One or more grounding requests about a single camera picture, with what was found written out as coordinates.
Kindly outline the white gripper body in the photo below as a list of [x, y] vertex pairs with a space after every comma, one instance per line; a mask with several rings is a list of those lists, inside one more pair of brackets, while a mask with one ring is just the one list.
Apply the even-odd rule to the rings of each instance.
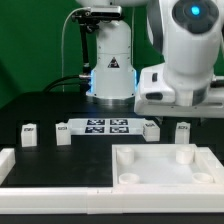
[[224, 118], [224, 87], [214, 76], [182, 74], [165, 63], [141, 71], [134, 112], [142, 116]]

